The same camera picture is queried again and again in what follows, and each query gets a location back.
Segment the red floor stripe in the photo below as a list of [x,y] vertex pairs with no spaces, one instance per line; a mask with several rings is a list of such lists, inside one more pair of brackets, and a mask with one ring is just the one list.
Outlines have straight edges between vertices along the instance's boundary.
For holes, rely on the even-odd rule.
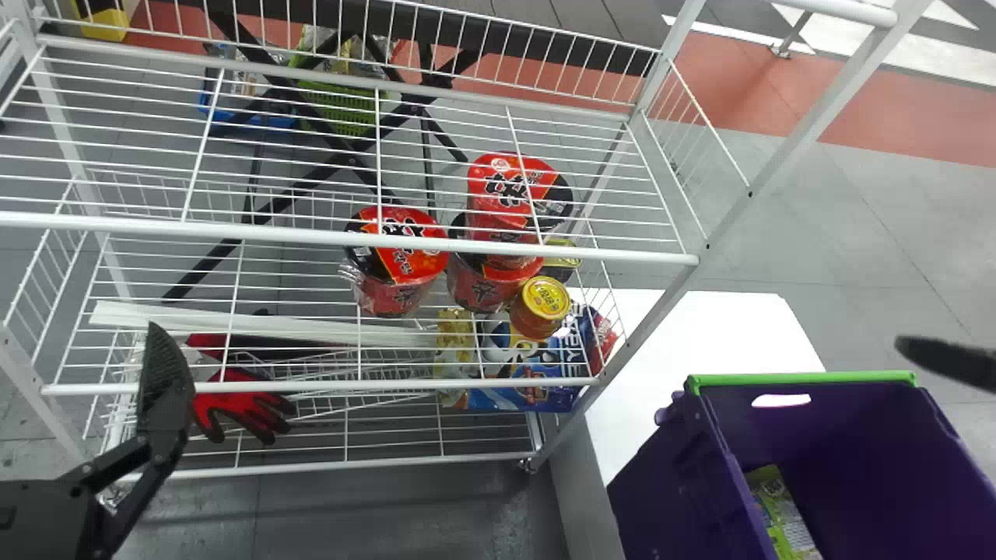
[[[176,27],[172,4],[151,2],[149,6],[153,21]],[[180,10],[184,32],[203,34],[203,13],[184,6]],[[139,6],[131,23],[135,27],[146,27],[145,19],[144,7]],[[259,18],[241,19],[247,28],[254,33],[259,32]],[[297,41],[300,29],[300,26],[292,26],[293,42]],[[176,30],[163,28],[162,31]],[[217,30],[213,32],[220,37]],[[286,25],[276,21],[267,23],[267,38],[283,46],[286,43]],[[197,42],[139,33],[129,34],[125,41],[133,45],[203,53]],[[444,58],[445,54],[440,51],[437,58]],[[484,57],[480,62],[480,76],[495,75],[499,70],[498,64],[499,57]],[[773,57],[763,45],[700,33],[688,36],[677,59],[679,71],[717,127],[782,137],[788,135],[799,118],[816,102],[843,65],[838,60],[802,54],[793,54],[791,60],[784,61]],[[527,85],[532,86],[538,66],[535,61],[526,61],[523,65],[521,75],[529,77]],[[517,59],[501,62],[502,79],[511,81],[518,69]],[[471,68],[467,74],[473,71],[474,68]],[[417,79],[415,73],[405,73],[405,77]],[[552,88],[559,77],[560,67],[547,65],[539,85]],[[564,73],[563,80],[564,84],[578,83],[579,94],[590,94],[602,77],[601,72],[579,73],[577,69],[569,69]],[[615,87],[615,77],[606,76],[604,81]],[[636,84],[637,80],[626,79],[619,99],[626,99]],[[597,102],[568,100],[562,96],[469,80],[457,80],[454,87],[491,95],[622,111],[619,107]],[[994,131],[996,93],[929,77],[878,70],[820,140],[996,167]]]

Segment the white plastic strip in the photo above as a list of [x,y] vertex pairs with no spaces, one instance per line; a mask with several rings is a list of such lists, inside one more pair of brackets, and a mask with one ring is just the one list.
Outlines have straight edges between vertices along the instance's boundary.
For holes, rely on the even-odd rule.
[[[97,302],[90,315],[91,325],[145,328],[154,321],[173,336],[193,333],[232,333],[286,337],[327,344],[356,345],[357,326],[352,323],[309,321],[277,315],[240,315],[221,311],[202,311],[140,305],[112,300]],[[370,346],[388,345],[406,348],[435,348],[435,337],[424,331],[404,327],[363,325],[364,342]]]

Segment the wire grid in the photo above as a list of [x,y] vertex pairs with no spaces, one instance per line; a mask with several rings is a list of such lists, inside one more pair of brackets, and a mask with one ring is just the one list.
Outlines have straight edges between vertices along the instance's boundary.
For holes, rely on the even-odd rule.
[[[90,0],[81,3],[80,19],[64,13],[59,2],[49,4],[48,14],[35,14],[39,22],[125,31],[132,34],[133,43],[168,45],[166,48],[188,52],[200,52],[203,42],[253,45],[239,33],[226,38],[209,21],[209,10],[234,14],[271,52],[288,57],[300,52],[302,24],[347,29],[388,44],[387,65],[410,81],[417,81],[413,73],[421,72],[415,44],[420,42],[431,46],[431,67],[436,70],[429,73],[455,78],[457,88],[506,86],[512,88],[510,95],[533,92],[609,107],[633,103],[641,77],[656,55],[651,47],[407,0],[149,1],[141,3],[130,23],[125,18],[95,22],[89,17],[93,14]],[[361,44],[358,52],[336,49],[330,54],[323,54],[320,46],[316,38],[300,47],[329,62],[370,59],[366,44]],[[444,68],[455,53],[479,50],[485,53],[483,59],[462,75],[453,74],[451,67]]]
[[[463,380],[460,385],[473,387],[486,379],[486,372],[504,364],[482,353],[476,339],[473,347],[460,349],[470,354],[469,361],[454,359],[448,362],[434,356],[436,335],[442,321],[440,312],[455,307],[442,275],[411,317],[381,319],[362,313],[354,301],[350,281],[340,270],[344,258],[340,248],[242,243],[230,256],[221,258],[218,267],[193,286],[184,299],[163,302],[166,290],[174,286],[211,246],[213,242],[210,241],[109,236],[102,245],[101,258],[91,271],[86,297],[68,304],[74,307],[78,318],[62,365],[48,390],[51,392],[52,386],[62,387],[51,394],[95,395],[106,392],[101,389],[104,384],[134,383],[146,320],[165,325],[181,340],[185,334],[204,332],[205,328],[199,326],[203,325],[202,320],[210,320],[217,327],[214,332],[218,333],[273,336],[273,328],[265,318],[259,327],[241,326],[247,318],[258,320],[253,314],[261,310],[280,320],[302,322],[290,330],[281,329],[281,336],[291,339],[290,342],[282,346],[263,346],[263,343],[247,346],[226,338],[223,346],[203,350],[223,351],[226,355],[276,350],[314,353],[305,358],[266,364],[267,377],[275,382],[329,382],[327,387],[322,385],[318,393],[295,397],[296,400],[313,400],[309,410],[299,411],[299,416],[330,410],[322,408],[321,399],[343,394],[343,390],[336,387],[338,381],[364,382],[360,388],[363,391],[390,396],[393,393],[386,393],[384,389],[418,391],[424,387],[422,381],[433,375],[433,371],[437,377]],[[618,347],[624,344],[626,330],[605,270],[601,262],[586,263],[568,286],[575,301],[591,306],[619,335]],[[38,273],[29,270],[28,277]],[[120,320],[121,315],[112,314],[108,318],[104,313],[95,318],[99,304],[108,303],[154,307],[149,308],[151,311],[135,311],[124,322]],[[477,328],[479,319],[472,316],[460,321],[472,321]],[[169,321],[180,321],[180,324]],[[238,330],[233,331],[232,325],[239,325]],[[309,342],[309,336],[326,331],[343,332],[345,338],[338,345]],[[599,358],[606,363],[611,356]],[[218,369],[213,361],[190,362],[195,381],[206,380]],[[588,367],[572,368],[571,375],[577,377],[563,381],[556,378],[524,380],[523,385],[596,382]],[[379,383],[390,381],[403,383],[389,386]],[[129,402],[124,404],[124,409],[120,404],[115,406],[130,410],[126,407]],[[121,423],[129,419],[113,421]]]
[[[677,185],[680,198],[668,200],[676,227],[685,241],[697,241],[692,247],[699,247],[750,183],[677,66],[666,63],[666,77],[637,125],[653,135],[651,165],[664,169],[661,174]],[[664,191],[673,196],[673,189]]]
[[[229,73],[219,82],[198,67],[163,63],[148,69],[129,57],[94,62],[65,51],[47,52],[31,70],[55,86],[24,82],[12,92],[4,115],[11,149],[0,154],[8,163],[0,180],[12,187],[0,199],[29,210],[51,211],[53,202],[39,193],[65,184],[67,174],[81,167],[99,196],[75,204],[91,214],[341,231],[352,217],[337,211],[350,206],[344,201],[474,212],[467,209],[468,170],[485,153],[507,151],[541,159],[570,186],[576,211],[557,236],[586,248],[682,252],[646,154],[618,122],[440,99],[408,103],[425,114],[374,142],[273,126],[268,120],[285,118],[300,105],[275,101],[259,121],[225,127],[229,134],[218,137],[210,134],[205,114],[214,117],[219,107],[249,101],[231,92],[232,83],[245,81]],[[385,90],[376,94],[379,116],[398,103]],[[51,124],[52,111],[68,120],[71,153],[57,142],[62,125]],[[420,125],[429,116],[469,161],[454,160],[434,142],[422,150]],[[18,172],[17,162],[30,162],[30,172]],[[254,210],[248,215],[246,192]],[[535,215],[533,203],[530,209]],[[454,215],[437,218],[449,225]],[[278,216],[288,220],[273,219]],[[546,232],[540,237],[545,242]]]
[[[79,198],[69,183],[62,200],[56,202],[55,211],[82,213],[81,207],[72,204],[76,200]],[[37,364],[43,342],[57,319],[56,312],[90,235],[76,230],[42,231],[28,270],[13,294],[3,324],[31,356],[33,365]]]
[[229,472],[238,474],[239,467],[264,464],[513,452],[525,457],[535,451],[533,441],[523,413],[441,410],[430,396],[301,420],[268,446],[244,430],[230,432],[222,443],[194,437],[178,470],[234,467]]

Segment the wire rack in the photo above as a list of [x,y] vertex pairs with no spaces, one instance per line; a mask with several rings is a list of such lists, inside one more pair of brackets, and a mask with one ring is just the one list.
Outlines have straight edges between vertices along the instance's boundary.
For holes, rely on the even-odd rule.
[[[26,66],[0,105],[0,219],[41,230],[3,328],[49,399],[39,414],[100,450],[133,435],[147,321],[180,343],[223,335],[222,366],[264,381],[202,383],[218,364],[188,348],[198,391],[279,392],[294,429],[267,446],[234,423],[223,443],[192,432],[180,477],[536,456],[536,414],[450,410],[439,392],[596,396],[648,329],[625,323],[614,291],[694,269],[748,187],[676,65],[647,47],[405,0],[146,1],[130,19],[77,4],[79,19],[20,13],[129,44],[0,32]],[[304,25],[332,35],[299,45]],[[294,54],[311,66],[274,64]],[[314,70],[342,64],[376,72]],[[536,244],[470,239],[466,216],[485,212],[468,172],[495,152],[566,183],[573,210]],[[455,235],[346,231],[395,205]],[[482,351],[484,317],[442,314],[445,275],[405,317],[357,305],[343,247],[358,245],[580,258],[571,297],[619,339],[551,364],[572,365],[565,377],[487,375],[503,358]],[[436,353],[453,321],[474,335],[468,359]],[[292,342],[234,342],[274,332]],[[258,358],[275,350],[305,356]]]
[[[153,0],[142,2],[130,21],[100,17],[89,0],[81,4],[79,18],[64,13],[58,2],[34,18],[98,36],[103,31],[109,39],[129,33],[133,44],[174,51],[201,52],[204,42],[252,45],[244,32],[219,29],[214,14],[220,13],[237,18],[276,54],[305,51],[330,62],[364,60],[366,43],[358,52],[328,52],[317,36],[304,44],[299,40],[303,25],[347,29],[391,45],[387,65],[402,73],[457,78],[472,91],[497,86],[508,97],[518,90],[603,107],[632,105],[656,54],[654,47],[407,0]],[[115,8],[125,10],[120,2]],[[431,45],[429,70],[420,64],[418,43]],[[482,53],[481,63],[459,75],[445,68],[443,63],[460,51]]]
[[[8,136],[11,149],[0,154],[8,163],[0,178],[14,188],[0,194],[0,201],[48,213],[71,178],[93,191],[71,203],[86,208],[89,215],[99,214],[104,226],[114,218],[197,222],[219,226],[219,233],[235,237],[235,230],[225,226],[252,223],[273,231],[259,229],[251,235],[276,240],[284,234],[279,230],[283,225],[302,237],[308,230],[316,240],[343,244],[352,239],[343,232],[352,219],[350,211],[368,205],[394,202],[439,212],[437,220],[443,225],[459,212],[475,212],[467,208],[467,172],[473,160],[506,151],[545,161],[570,185],[574,201],[586,203],[586,211],[566,217],[558,237],[572,239],[579,248],[603,249],[601,255],[612,257],[610,250],[615,250],[617,258],[629,260],[662,261],[669,253],[683,252],[663,191],[647,169],[646,154],[615,117],[582,119],[458,100],[404,102],[409,111],[431,114],[459,144],[466,156],[454,160],[444,147],[422,150],[420,124],[429,119],[423,115],[389,133],[379,125],[372,127],[372,134],[381,138],[377,142],[370,135],[282,129],[267,125],[265,118],[260,124],[213,126],[203,112],[212,115],[216,103],[245,97],[226,88],[244,80],[205,78],[203,67],[155,70],[132,57],[103,63],[76,60],[73,54],[35,59],[34,65],[44,63],[44,68],[29,70],[52,79],[53,87],[25,81],[9,98],[4,119],[19,127]],[[214,101],[202,103],[204,92],[215,90]],[[384,98],[374,111],[378,121],[381,113],[399,105],[383,90],[374,95]],[[296,102],[277,100],[264,117],[276,119],[295,107]],[[65,127],[78,138],[72,154],[59,150],[48,111],[59,111],[70,120]],[[223,136],[215,134],[218,127]],[[337,143],[344,140],[355,149]],[[618,154],[611,168],[604,162],[607,152]],[[21,174],[19,168],[31,172]],[[365,175],[374,177],[373,187]],[[246,210],[247,196],[251,211]],[[540,237],[538,253],[565,254],[543,247],[545,234]],[[522,247],[507,250],[521,252]]]

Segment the black object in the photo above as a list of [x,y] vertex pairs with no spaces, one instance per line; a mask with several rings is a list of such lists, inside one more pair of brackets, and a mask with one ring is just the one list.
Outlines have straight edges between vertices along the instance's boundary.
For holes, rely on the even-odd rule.
[[[110,558],[173,472],[187,442],[193,379],[179,347],[148,324],[135,437],[55,480],[0,482],[0,556],[29,560]],[[97,494],[148,463],[112,513]]]
[[996,352],[940,339],[900,335],[895,348],[918,366],[996,395]]

